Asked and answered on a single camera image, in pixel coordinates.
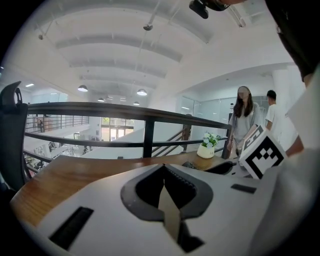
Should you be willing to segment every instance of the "ceiling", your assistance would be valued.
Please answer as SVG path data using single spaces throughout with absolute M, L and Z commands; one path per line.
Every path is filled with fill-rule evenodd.
M 246 26 L 270 21 L 262 0 L 234 8 Z M 29 24 L 95 95 L 145 89 L 149 97 L 183 58 L 240 29 L 230 12 L 208 11 L 202 19 L 188 0 L 51 0 Z M 153 29 L 144 30 L 153 15 Z

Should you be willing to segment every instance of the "wooden desk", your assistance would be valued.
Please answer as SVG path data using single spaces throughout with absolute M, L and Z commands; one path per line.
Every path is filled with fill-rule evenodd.
M 140 159 L 89 159 L 59 156 L 25 184 L 11 200 L 21 220 L 36 226 L 55 206 L 91 182 L 154 164 L 182 165 L 189 161 L 205 171 L 226 160 L 203 159 L 196 152 Z

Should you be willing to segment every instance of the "office chair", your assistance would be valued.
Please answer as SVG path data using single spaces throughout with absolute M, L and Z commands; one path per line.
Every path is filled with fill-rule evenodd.
M 7 85 L 0 93 L 0 172 L 14 191 L 18 191 L 31 178 L 28 170 L 25 173 L 23 155 L 28 105 L 22 101 L 18 88 L 20 83 Z

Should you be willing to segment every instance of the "white shirt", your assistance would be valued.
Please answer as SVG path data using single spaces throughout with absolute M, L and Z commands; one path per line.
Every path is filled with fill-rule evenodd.
M 282 111 L 277 104 L 269 106 L 268 113 L 266 114 L 265 119 L 272 123 L 271 133 L 277 142 L 280 142 L 281 137 L 281 120 L 285 116 L 282 115 Z

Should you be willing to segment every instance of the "flower pot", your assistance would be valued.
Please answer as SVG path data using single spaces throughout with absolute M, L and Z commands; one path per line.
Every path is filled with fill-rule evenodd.
M 200 145 L 196 154 L 205 159 L 213 158 L 215 155 L 215 147 L 207 148 Z

